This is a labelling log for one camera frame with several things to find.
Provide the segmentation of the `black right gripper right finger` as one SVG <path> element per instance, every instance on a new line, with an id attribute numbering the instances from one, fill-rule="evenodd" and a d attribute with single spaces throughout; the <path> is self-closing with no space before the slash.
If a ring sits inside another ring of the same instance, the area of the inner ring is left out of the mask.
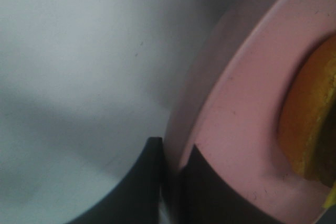
<path id="1" fill-rule="evenodd" d="M 316 223 L 324 212 L 324 185 L 300 178 L 277 153 L 277 165 L 248 159 L 218 174 L 194 147 L 183 170 L 182 223 Z"/>

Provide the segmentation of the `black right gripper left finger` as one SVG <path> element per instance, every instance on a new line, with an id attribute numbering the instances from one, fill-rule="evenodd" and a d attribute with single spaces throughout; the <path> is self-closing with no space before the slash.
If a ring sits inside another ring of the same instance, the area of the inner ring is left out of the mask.
<path id="1" fill-rule="evenodd" d="M 150 137 L 123 180 L 70 223 L 159 223 L 162 172 L 162 138 Z"/>

